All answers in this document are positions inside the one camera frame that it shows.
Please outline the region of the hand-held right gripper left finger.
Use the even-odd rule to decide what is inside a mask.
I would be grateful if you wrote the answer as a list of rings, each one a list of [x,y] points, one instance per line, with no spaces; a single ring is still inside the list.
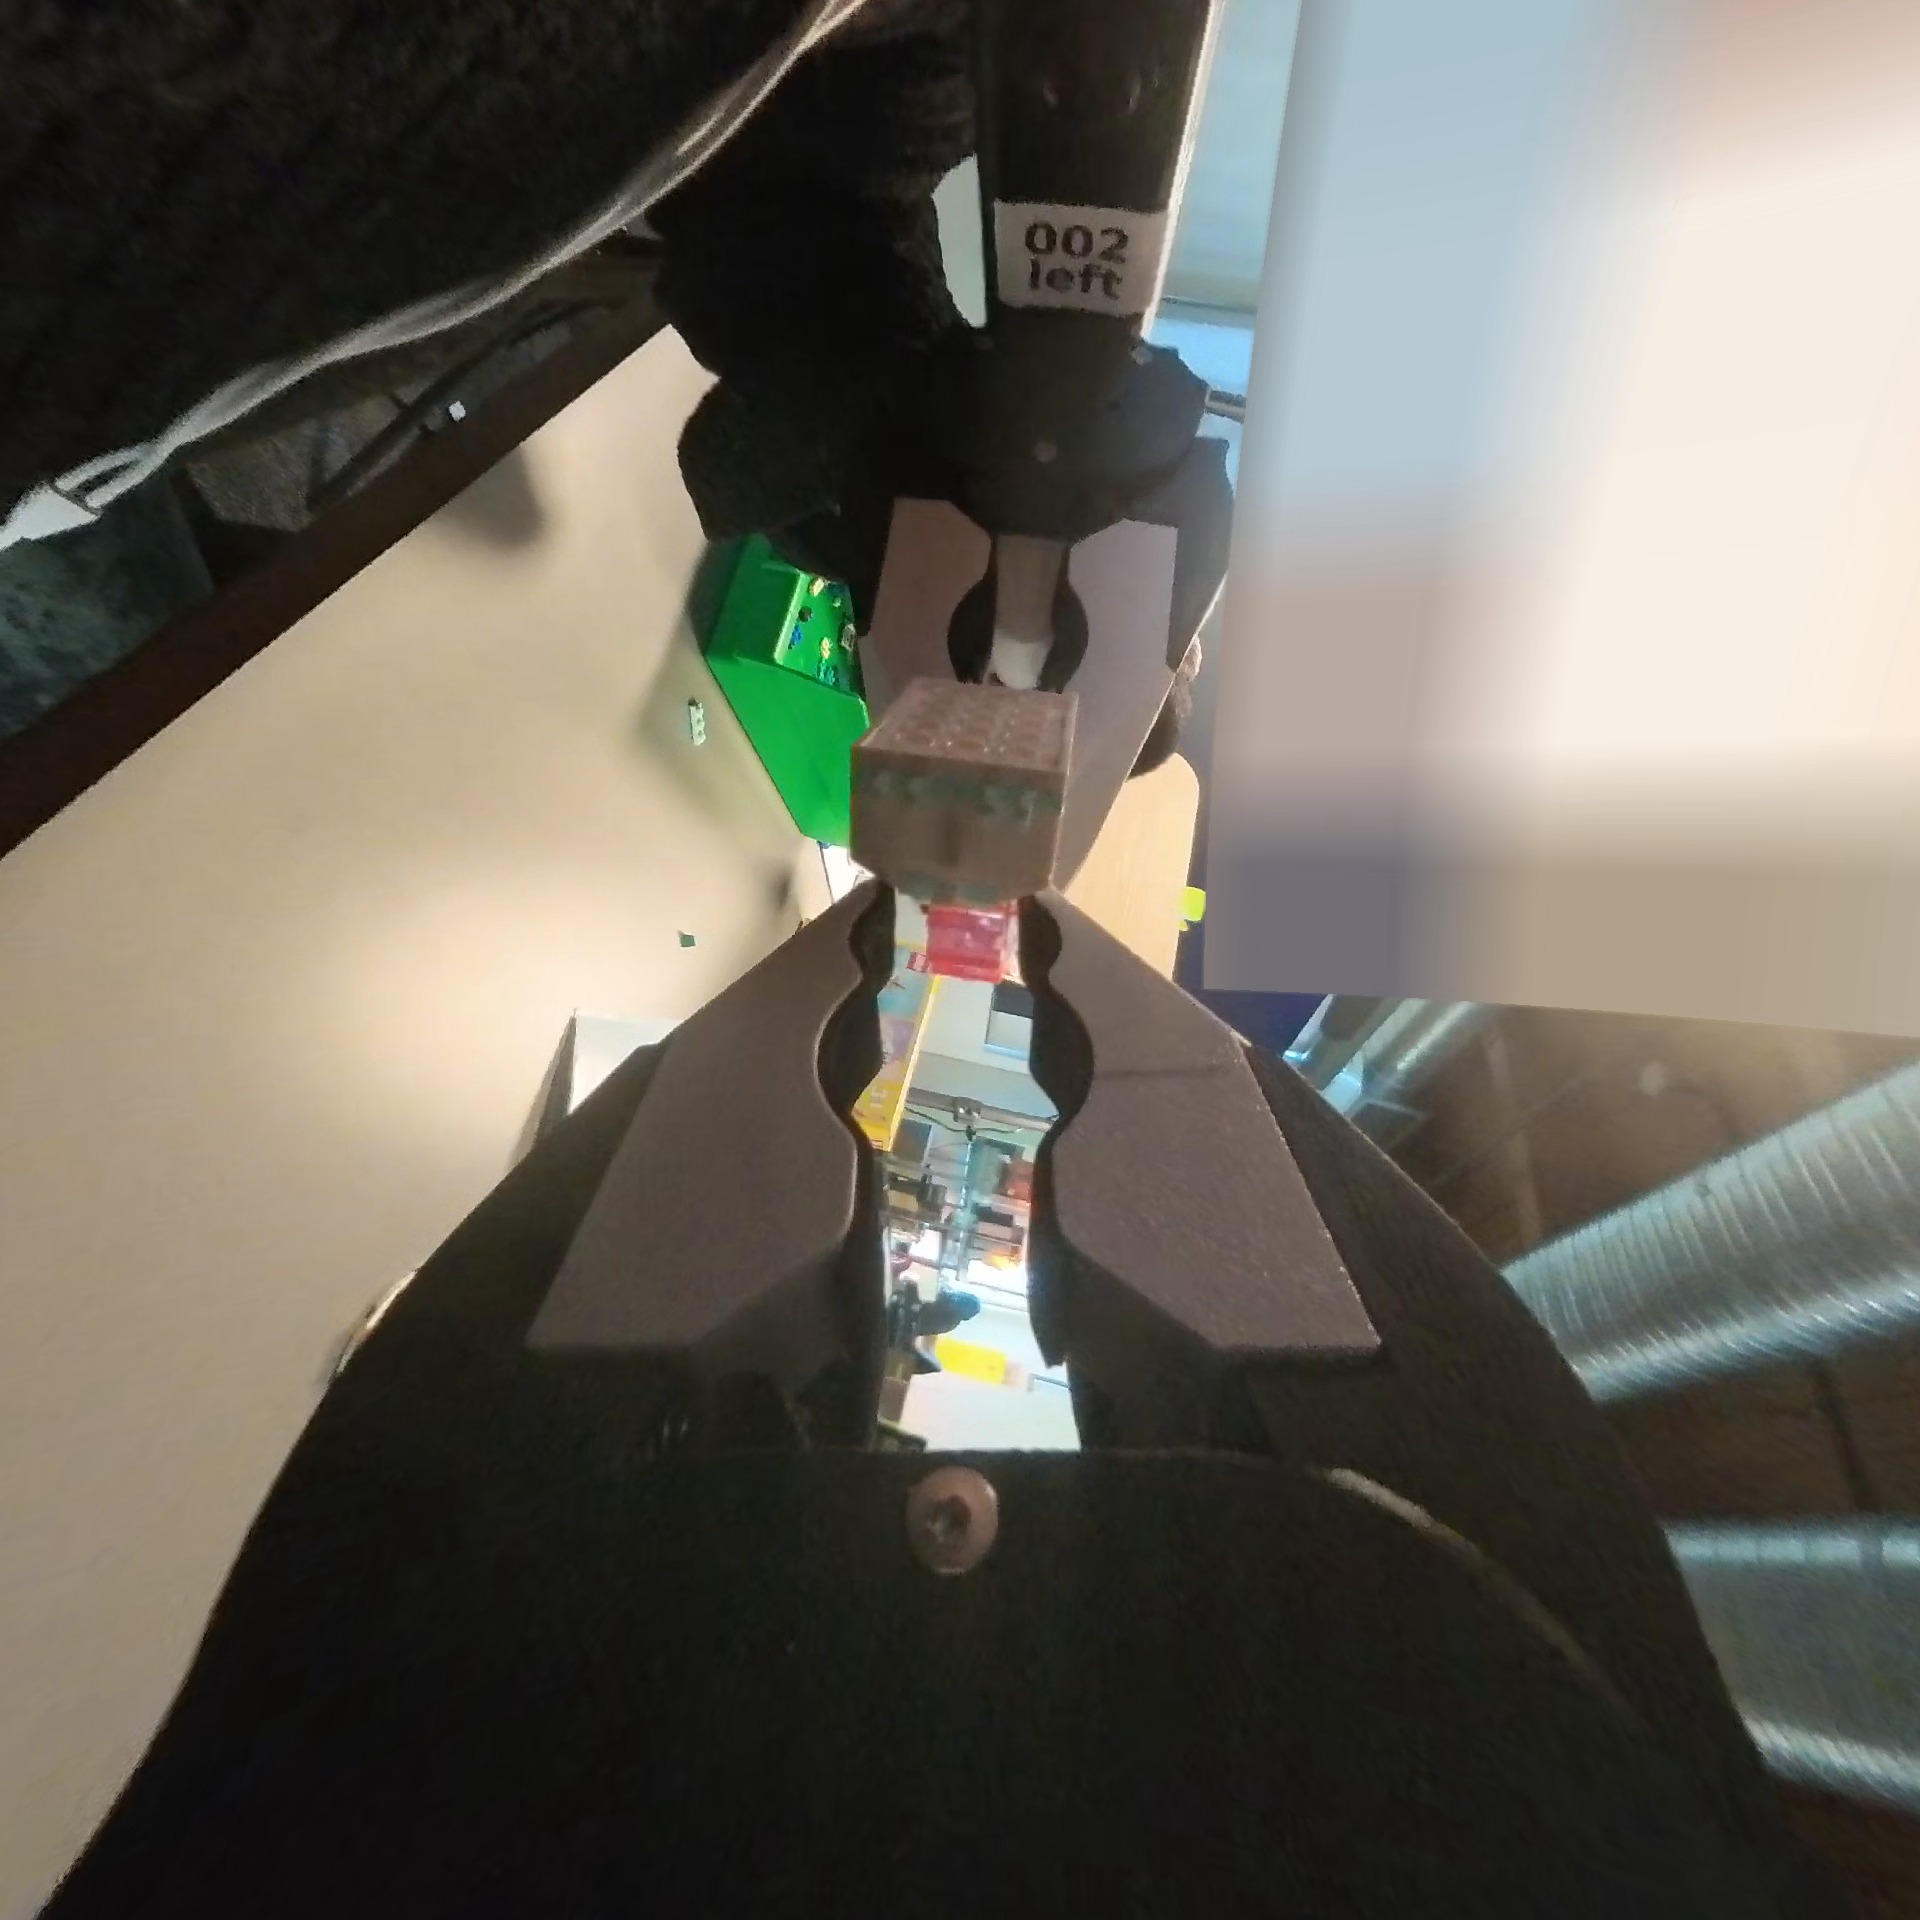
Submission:
[[[865,1374],[881,1341],[878,998],[896,893],[859,883],[663,1044],[531,1329],[676,1377]]]

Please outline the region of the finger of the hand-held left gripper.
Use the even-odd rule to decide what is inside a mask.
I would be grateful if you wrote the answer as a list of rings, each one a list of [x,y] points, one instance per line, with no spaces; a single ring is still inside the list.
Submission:
[[[1076,709],[1055,890],[1088,861],[1166,703],[1175,564],[1178,535],[1154,521],[1119,521],[1068,556],[1066,581],[1088,645],[1068,681]]]
[[[992,537],[954,503],[895,506],[871,620],[858,639],[871,722],[915,681],[960,681],[954,620],[990,566]]]

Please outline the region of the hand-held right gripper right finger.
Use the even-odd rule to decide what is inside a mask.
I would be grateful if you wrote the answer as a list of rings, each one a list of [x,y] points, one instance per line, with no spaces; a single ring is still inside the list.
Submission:
[[[1380,1348],[1246,1044],[1062,893],[1032,902],[1032,1325],[1079,1377]]]

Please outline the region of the brown lego block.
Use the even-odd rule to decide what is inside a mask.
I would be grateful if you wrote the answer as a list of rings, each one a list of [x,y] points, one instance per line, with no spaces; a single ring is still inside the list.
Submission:
[[[913,679],[850,755],[852,861],[924,905],[1047,891],[1074,737],[1068,691]]]

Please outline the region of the red lego piece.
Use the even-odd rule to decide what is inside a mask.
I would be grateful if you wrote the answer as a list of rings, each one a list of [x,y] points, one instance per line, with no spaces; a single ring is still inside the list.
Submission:
[[[934,975],[999,987],[1023,981],[1016,902],[928,902],[924,953]]]

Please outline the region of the green lego box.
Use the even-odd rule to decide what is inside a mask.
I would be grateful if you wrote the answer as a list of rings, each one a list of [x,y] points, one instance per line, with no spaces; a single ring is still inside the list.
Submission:
[[[848,587],[750,535],[710,546],[688,615],[793,826],[850,849],[850,762],[871,717]]]

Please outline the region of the yellow lego set box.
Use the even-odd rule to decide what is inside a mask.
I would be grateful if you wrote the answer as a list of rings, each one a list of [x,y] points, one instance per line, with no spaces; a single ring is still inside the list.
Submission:
[[[935,974],[905,966],[878,995],[881,1065],[858,1097],[852,1118],[881,1154],[895,1150],[940,986]]]

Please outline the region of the person's left hand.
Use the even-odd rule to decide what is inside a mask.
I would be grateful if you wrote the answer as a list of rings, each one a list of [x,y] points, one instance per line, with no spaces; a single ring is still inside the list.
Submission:
[[[714,377],[679,435],[711,542],[767,537],[871,621],[896,414],[966,323],[935,193],[975,154],[969,29],[847,34],[651,210],[659,305]]]

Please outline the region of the white plastic tray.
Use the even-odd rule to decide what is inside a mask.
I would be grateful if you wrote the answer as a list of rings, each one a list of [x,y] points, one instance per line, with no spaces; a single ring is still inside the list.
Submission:
[[[679,1025],[662,1015],[571,1013],[544,1081],[538,1132],[571,1116],[635,1051],[662,1044]]]

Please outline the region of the black knit sweater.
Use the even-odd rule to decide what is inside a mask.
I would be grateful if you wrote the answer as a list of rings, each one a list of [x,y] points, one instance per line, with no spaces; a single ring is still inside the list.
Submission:
[[[6,545],[692,175],[862,5],[6,5]]]

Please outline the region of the silver ventilation duct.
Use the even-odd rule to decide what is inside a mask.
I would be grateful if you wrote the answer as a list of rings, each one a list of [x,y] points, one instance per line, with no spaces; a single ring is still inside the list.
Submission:
[[[1915,1337],[1919,1065],[1535,1247],[1504,1279],[1600,1403]]]
[[[1767,1772],[1919,1813],[1919,1519],[1673,1523],[1719,1673]]]

